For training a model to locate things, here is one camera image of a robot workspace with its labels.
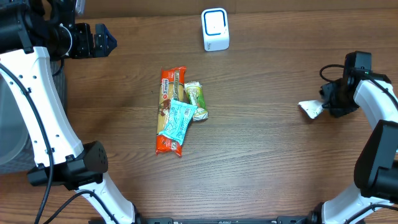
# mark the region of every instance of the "white object in gripper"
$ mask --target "white object in gripper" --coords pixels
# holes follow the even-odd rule
[[[224,9],[204,10],[201,26],[206,51],[225,50],[229,47],[228,18]]]

